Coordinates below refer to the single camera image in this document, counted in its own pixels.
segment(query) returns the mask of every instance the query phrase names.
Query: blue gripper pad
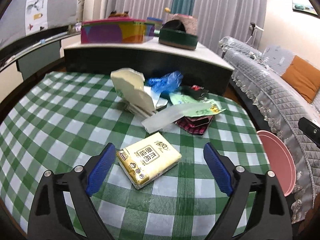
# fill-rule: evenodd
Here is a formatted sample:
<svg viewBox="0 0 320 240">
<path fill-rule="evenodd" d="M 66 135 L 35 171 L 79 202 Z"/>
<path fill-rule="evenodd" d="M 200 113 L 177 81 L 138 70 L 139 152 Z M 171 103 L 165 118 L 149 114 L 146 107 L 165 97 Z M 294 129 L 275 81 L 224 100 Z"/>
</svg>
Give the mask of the blue gripper pad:
<svg viewBox="0 0 320 240">
<path fill-rule="evenodd" d="M 106 151 L 88 176 L 88 185 L 85 191 L 89 197 L 100 190 L 103 180 L 105 179 L 108 171 L 115 161 L 115 158 L 116 147 L 113 144 L 110 144 L 110 147 L 106 149 Z"/>
<path fill-rule="evenodd" d="M 217 154 L 219 153 L 215 149 L 213 149 L 209 143 L 204 146 L 204 160 L 206 161 L 214 179 L 216 180 L 219 189 L 221 190 L 221 192 L 226 193 L 228 196 L 231 196 L 231 194 L 233 193 L 231 175 L 225 168 Z"/>
</svg>

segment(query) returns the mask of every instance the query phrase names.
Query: picture frame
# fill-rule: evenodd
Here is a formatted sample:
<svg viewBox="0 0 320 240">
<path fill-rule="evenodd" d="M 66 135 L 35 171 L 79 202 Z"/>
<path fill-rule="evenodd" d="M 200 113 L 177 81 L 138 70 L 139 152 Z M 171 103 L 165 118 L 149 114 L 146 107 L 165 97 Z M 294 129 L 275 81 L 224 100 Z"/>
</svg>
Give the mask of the picture frame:
<svg viewBox="0 0 320 240">
<path fill-rule="evenodd" d="M 292 10 L 319 18 L 309 0 L 292 0 Z"/>
</svg>

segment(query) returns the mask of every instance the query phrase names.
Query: tissue box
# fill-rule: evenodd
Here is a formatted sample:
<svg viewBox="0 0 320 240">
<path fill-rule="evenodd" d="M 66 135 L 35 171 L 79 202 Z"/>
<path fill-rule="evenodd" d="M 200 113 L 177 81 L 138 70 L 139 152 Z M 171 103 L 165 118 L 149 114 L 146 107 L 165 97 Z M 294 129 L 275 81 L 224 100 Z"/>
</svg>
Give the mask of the tissue box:
<svg viewBox="0 0 320 240">
<path fill-rule="evenodd" d="M 117 151 L 120 166 L 136 189 L 175 166 L 181 154 L 160 133 Z"/>
</svg>

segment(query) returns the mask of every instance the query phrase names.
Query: colorful box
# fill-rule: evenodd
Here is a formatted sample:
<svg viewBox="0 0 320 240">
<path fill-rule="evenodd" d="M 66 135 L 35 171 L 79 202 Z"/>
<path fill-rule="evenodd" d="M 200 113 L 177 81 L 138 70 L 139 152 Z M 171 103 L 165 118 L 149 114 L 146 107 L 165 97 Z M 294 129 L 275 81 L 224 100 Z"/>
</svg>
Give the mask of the colorful box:
<svg viewBox="0 0 320 240">
<path fill-rule="evenodd" d="M 144 24 L 144 39 L 149 41 L 153 39 L 155 35 L 155 25 L 153 23 L 145 23 Z"/>
<path fill-rule="evenodd" d="M 155 30 L 160 30 L 162 28 L 162 19 L 148 17 L 146 23 L 153 23 L 155 25 Z"/>
<path fill-rule="evenodd" d="M 145 35 L 153 37 L 152 27 L 146 27 L 144 20 L 111 17 L 83 22 L 81 43 L 143 43 Z"/>
</svg>

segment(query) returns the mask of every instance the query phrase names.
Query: metal screw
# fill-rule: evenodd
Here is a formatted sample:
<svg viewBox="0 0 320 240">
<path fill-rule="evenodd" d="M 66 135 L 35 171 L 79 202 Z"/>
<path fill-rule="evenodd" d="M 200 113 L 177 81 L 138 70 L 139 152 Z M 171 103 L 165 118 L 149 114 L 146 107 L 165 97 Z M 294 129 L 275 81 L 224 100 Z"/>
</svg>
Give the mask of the metal screw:
<svg viewBox="0 0 320 240">
<path fill-rule="evenodd" d="M 45 171 L 45 172 L 44 172 L 44 176 L 45 176 L 45 177 L 49 177 L 50 175 L 51 175 L 51 171 Z"/>
<path fill-rule="evenodd" d="M 82 170 L 83 170 L 83 167 L 80 165 L 75 167 L 75 172 L 81 172 Z"/>
<path fill-rule="evenodd" d="M 237 167 L 236 167 L 236 170 L 237 170 L 238 172 L 244 172 L 244 167 L 242 167 L 242 166 L 237 166 Z"/>
<path fill-rule="evenodd" d="M 270 177 L 274 177 L 274 176 L 275 176 L 275 173 L 274 173 L 273 171 L 268 171 L 268 175 L 269 175 Z"/>
</svg>

